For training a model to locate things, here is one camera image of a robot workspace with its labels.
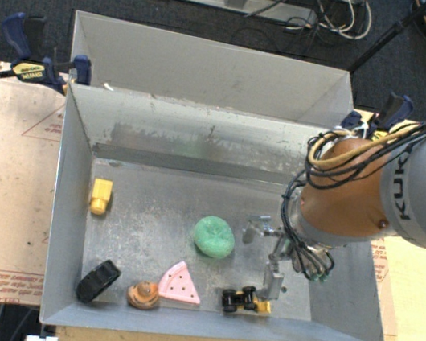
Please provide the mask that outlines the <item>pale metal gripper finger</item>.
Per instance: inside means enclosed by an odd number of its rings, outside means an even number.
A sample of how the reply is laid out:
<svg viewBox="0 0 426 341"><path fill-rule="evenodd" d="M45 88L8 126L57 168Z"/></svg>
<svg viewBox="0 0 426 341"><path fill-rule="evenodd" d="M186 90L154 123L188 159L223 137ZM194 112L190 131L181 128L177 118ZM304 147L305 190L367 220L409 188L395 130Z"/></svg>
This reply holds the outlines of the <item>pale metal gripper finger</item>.
<svg viewBox="0 0 426 341"><path fill-rule="evenodd" d="M276 265L266 263L263 288L259 290L258 298L263 301L275 301L281 294L285 274Z"/></svg>
<svg viewBox="0 0 426 341"><path fill-rule="evenodd" d="M242 242L250 244L256 236L267 236L271 229L271 216L254 216L248 218L247 227L243 230Z"/></svg>

